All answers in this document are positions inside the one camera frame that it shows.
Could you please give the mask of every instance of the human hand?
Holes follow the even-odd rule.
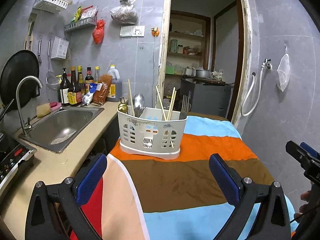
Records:
[[[309,202],[310,192],[311,192],[311,190],[308,190],[307,192],[302,193],[301,196],[300,196],[300,199],[303,200],[303,201]],[[299,208],[299,213],[295,213],[295,214],[293,215],[293,218],[296,219],[296,218],[299,217],[302,213],[306,212],[306,211],[307,211],[307,206],[308,206],[308,204],[302,205],[302,206]]]

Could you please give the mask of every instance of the plastic jug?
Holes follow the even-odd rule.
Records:
[[[116,70],[115,65],[110,65],[108,74],[112,76],[112,82],[107,95],[107,101],[119,102],[119,98],[122,97],[122,80],[120,79],[119,72]]]

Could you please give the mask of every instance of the cloth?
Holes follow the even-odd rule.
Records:
[[[117,142],[107,156],[103,187],[96,188],[100,192],[95,190],[84,213],[88,218],[99,213],[92,207],[102,203],[101,224],[93,226],[103,239],[213,239],[234,209],[210,172],[213,153],[255,183],[274,181],[230,122],[189,116],[174,160],[130,155]],[[286,200],[292,219],[294,209]],[[239,239],[247,237],[259,206],[255,204]],[[293,231],[297,223],[291,226]]]

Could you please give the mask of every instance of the blue gripper pad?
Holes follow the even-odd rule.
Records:
[[[300,143],[300,147],[304,149],[306,152],[308,152],[312,157],[316,158],[319,160],[319,153],[311,148],[308,144],[305,142]]]
[[[87,204],[106,168],[107,157],[102,154],[78,186],[76,198],[78,206]]]
[[[237,206],[240,202],[239,188],[215,155],[210,156],[209,168],[228,203]]]

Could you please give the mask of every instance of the sponge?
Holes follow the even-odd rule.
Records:
[[[51,113],[50,103],[46,103],[36,108],[37,117],[41,118]]]

